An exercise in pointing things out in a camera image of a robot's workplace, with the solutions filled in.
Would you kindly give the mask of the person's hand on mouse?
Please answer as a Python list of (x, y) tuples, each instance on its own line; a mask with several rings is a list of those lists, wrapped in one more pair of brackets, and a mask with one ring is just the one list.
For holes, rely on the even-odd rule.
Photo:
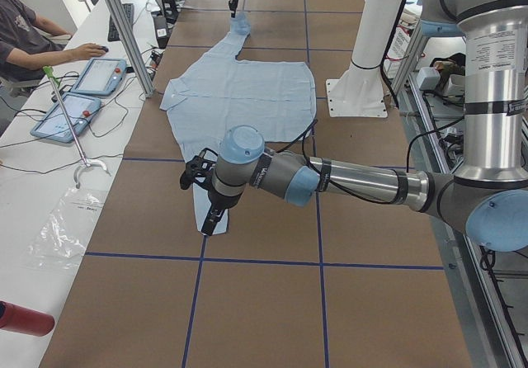
[(80, 45), (73, 50), (74, 58), (76, 60), (88, 60), (91, 58), (99, 58), (107, 53), (108, 49), (105, 46), (94, 43), (86, 43)]

